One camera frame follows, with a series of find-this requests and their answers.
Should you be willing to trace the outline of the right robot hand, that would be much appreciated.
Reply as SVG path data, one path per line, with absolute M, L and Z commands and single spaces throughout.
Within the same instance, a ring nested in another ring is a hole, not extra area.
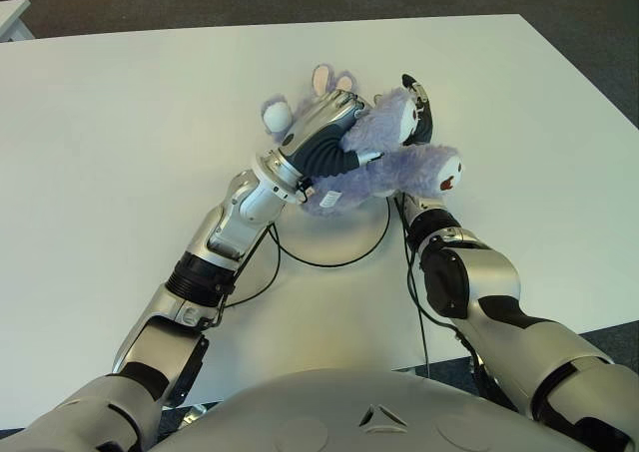
M 415 144 L 428 144 L 433 132 L 433 118 L 430 103 L 423 86 L 408 74 L 403 74 L 402 85 L 415 96 L 417 123 L 416 129 L 403 142 L 405 146 Z

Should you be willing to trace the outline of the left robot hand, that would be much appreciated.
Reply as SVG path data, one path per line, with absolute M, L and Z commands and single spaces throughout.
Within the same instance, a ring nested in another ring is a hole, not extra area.
M 364 112 L 357 94 L 335 90 L 316 99 L 293 123 L 278 147 L 302 177 L 334 177 L 383 156 L 382 152 L 345 150 L 340 141 Z

